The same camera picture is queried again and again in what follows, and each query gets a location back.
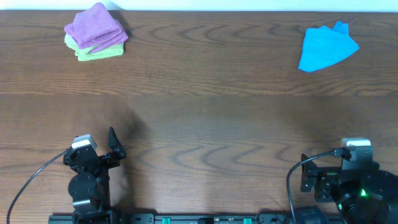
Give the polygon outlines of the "purple microfiber cloth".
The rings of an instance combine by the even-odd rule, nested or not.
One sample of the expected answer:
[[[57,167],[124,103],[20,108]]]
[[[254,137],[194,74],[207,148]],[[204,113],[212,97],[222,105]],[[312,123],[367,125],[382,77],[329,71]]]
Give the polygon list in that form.
[[[97,37],[116,29],[114,18],[100,2],[76,14],[73,22],[64,27],[80,49],[95,47]]]

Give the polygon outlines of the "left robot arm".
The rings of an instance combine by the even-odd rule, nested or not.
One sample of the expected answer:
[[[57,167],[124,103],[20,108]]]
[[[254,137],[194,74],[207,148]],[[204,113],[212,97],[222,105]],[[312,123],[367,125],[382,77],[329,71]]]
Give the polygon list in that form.
[[[123,215],[111,206],[109,170],[120,166],[126,152],[113,127],[109,128],[111,152],[97,155],[91,135],[77,136],[66,150],[63,163],[76,172],[68,185],[73,200],[73,223],[122,223]]]

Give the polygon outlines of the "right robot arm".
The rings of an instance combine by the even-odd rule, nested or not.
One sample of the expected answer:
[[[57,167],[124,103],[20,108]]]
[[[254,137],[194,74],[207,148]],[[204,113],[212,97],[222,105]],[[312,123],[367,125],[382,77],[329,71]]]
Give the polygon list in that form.
[[[397,175],[373,160],[371,146],[345,146],[308,157],[290,170],[302,170],[300,189],[317,202],[333,202],[340,223],[397,223]]]

